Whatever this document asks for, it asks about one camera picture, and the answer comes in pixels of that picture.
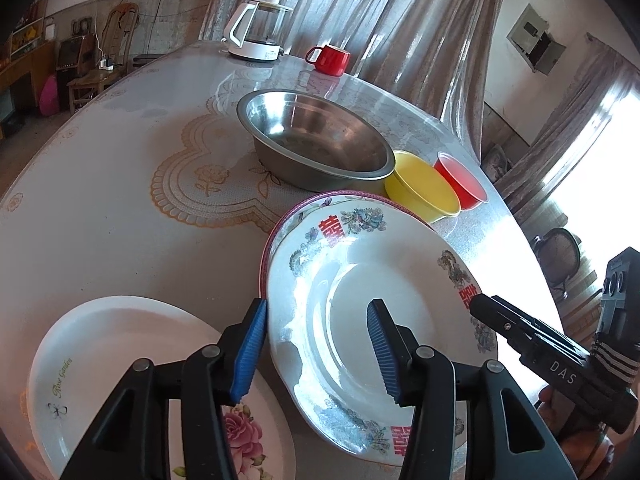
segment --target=electrical box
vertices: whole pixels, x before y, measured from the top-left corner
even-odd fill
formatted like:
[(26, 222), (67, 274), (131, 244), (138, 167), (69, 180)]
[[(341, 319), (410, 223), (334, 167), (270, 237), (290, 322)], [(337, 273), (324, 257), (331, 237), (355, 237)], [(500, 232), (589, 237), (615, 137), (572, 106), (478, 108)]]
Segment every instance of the electrical box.
[(548, 28), (549, 24), (529, 4), (507, 35), (530, 69), (545, 75), (549, 74), (566, 48), (553, 40)]

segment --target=red bowl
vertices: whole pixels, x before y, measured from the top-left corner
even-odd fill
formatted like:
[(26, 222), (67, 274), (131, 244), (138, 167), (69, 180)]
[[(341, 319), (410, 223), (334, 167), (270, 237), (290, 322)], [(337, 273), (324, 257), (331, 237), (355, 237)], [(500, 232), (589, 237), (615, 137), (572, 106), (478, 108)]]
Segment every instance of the red bowl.
[(481, 202), (489, 202), (486, 191), (478, 179), (460, 161), (448, 153), (438, 153), (438, 160), (434, 168), (456, 192), (462, 209), (473, 209)]

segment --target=pink rose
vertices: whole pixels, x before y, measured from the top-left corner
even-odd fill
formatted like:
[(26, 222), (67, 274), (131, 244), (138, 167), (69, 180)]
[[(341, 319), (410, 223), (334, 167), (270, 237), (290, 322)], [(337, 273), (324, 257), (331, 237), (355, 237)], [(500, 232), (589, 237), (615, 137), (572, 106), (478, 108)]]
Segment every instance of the pink rose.
[(254, 458), (262, 455), (262, 444), (260, 444), (262, 428), (254, 420), (249, 420), (249, 417), (243, 412), (225, 413), (224, 418), (226, 438), (231, 448), (231, 457), (238, 478), (254, 480), (255, 473), (258, 473), (255, 480), (259, 480), (260, 472), (251, 466), (254, 463)]

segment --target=hand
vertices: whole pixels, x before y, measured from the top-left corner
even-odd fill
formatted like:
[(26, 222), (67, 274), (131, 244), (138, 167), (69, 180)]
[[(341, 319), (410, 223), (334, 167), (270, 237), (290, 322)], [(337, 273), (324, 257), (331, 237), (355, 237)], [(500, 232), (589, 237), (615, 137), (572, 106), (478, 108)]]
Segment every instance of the hand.
[[(551, 397), (553, 393), (553, 388), (546, 386), (538, 394), (538, 398), (542, 401), (542, 404), (538, 408), (538, 413), (552, 431), (559, 429), (556, 428), (558, 414), (551, 407)], [(599, 431), (581, 431), (564, 439), (560, 443), (562, 451), (569, 459), (576, 473), (582, 469), (584, 462), (588, 459), (600, 437), (601, 433)], [(593, 480), (603, 478), (613, 460), (613, 450), (613, 443), (608, 436), (605, 436), (584, 472), (580, 475), (580, 480), (592, 478), (592, 476)]]

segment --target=round table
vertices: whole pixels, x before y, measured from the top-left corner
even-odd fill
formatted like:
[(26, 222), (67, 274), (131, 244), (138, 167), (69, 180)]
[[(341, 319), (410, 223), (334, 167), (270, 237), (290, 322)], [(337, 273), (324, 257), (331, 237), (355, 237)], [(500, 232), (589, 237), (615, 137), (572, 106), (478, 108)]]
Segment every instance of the round table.
[[(270, 229), (309, 192), (258, 161), (236, 117), (248, 92), (286, 88), (326, 97), (373, 124), (391, 146), (433, 163), (444, 150), (466, 164), (489, 202), (433, 227), (482, 291), (561, 329), (522, 231), (475, 160), (418, 108), (351, 76), (304, 60), (229, 57), (197, 42), (124, 78), (75, 114), (29, 163), (0, 203), (0, 427), (36, 478), (50, 478), (26, 418), (26, 383), (42, 337), (65, 312), (101, 296), (174, 304), (217, 330), (242, 319), (257, 295)], [(498, 338), (498, 358), (525, 393), (542, 381)], [(297, 478), (396, 478), (390, 466), (348, 456), (295, 409), (263, 352), (260, 371), (282, 400)]]

